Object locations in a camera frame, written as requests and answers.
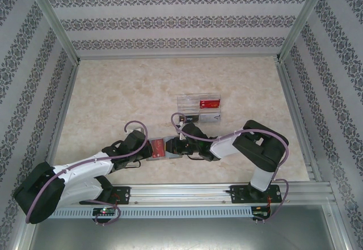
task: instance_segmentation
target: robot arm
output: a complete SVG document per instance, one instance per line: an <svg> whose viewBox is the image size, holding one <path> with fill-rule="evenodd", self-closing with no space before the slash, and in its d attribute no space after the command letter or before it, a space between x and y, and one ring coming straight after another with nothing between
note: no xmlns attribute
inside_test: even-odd
<svg viewBox="0 0 363 250"><path fill-rule="evenodd" d="M277 134L255 121L248 121L243 128L260 129ZM195 137L208 138L193 123L185 125L182 131ZM288 144L286 138L282 135L279 137ZM38 192L51 177L70 166L79 164L72 170L59 175L49 184L36 203L30 216L30 222L39 223L47 219L57 208L84 200L109 202L113 186L104 176L126 168L126 165L131 162L150 158L153 153L150 142L147 141L138 153L126 158L80 163L93 158L128 155L139 149L144 141L145 135L134 130L125 138L125 141L117 141L84 160L54 167L51 167L47 162L41 163L16 189L14 198L27 214ZM179 137L175 137L166 142L166 151L178 155L192 155L197 152L207 161L220 160L227 155L241 152L256 165L255 173L250 182L249 198L257 199L271 183L285 149L280 141L268 134L243 133L216 142L198 141L190 137L180 140Z"/></svg>

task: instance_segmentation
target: patterned wall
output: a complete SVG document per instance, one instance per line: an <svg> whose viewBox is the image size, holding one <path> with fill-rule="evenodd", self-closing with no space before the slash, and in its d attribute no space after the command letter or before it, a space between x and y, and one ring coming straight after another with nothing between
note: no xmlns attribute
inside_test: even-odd
<svg viewBox="0 0 363 250"><path fill-rule="evenodd" d="M0 0L0 249L14 238L11 197L48 156L74 65L35 0Z"/></svg>
<svg viewBox="0 0 363 250"><path fill-rule="evenodd" d="M363 248L363 0L319 0L285 60L320 172Z"/></svg>
<svg viewBox="0 0 363 250"><path fill-rule="evenodd" d="M305 0L50 0L81 57L277 54Z"/></svg>

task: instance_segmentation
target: marble floor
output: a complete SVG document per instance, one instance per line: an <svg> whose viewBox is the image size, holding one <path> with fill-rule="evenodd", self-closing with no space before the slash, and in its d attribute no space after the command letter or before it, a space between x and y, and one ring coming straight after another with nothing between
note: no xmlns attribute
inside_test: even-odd
<svg viewBox="0 0 363 250"><path fill-rule="evenodd" d="M224 135L256 120L290 142L277 177L309 180L272 57L81 61L54 163L86 158L124 139L130 120L145 123L150 138L175 135L170 116L176 97L193 93L222 96L221 122L197 125L205 134ZM142 161L141 168L107 178L114 184L235 183L248 182L253 170L235 154L218 162Z"/></svg>

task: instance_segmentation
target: enclosure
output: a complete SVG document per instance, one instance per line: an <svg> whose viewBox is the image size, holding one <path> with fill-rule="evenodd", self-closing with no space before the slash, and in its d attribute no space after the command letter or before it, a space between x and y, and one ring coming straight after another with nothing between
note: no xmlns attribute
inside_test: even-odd
<svg viewBox="0 0 363 250"><path fill-rule="evenodd" d="M362 24L363 0L0 0L0 249L363 248ZM113 227L77 204L25 224L12 195L36 165L92 156L130 120L175 135L177 97L213 93L206 135L252 119L289 140L273 220L231 202L255 168L235 154L108 175L130 187Z"/></svg>

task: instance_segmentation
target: red label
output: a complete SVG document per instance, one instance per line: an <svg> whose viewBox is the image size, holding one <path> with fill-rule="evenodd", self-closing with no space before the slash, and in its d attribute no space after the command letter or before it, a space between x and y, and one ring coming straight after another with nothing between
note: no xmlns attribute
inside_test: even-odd
<svg viewBox="0 0 363 250"><path fill-rule="evenodd" d="M164 140L162 138L151 140L151 146L153 148L153 158L162 158L165 156Z"/></svg>
<svg viewBox="0 0 363 250"><path fill-rule="evenodd" d="M220 107L221 100L200 100L199 108L218 108Z"/></svg>

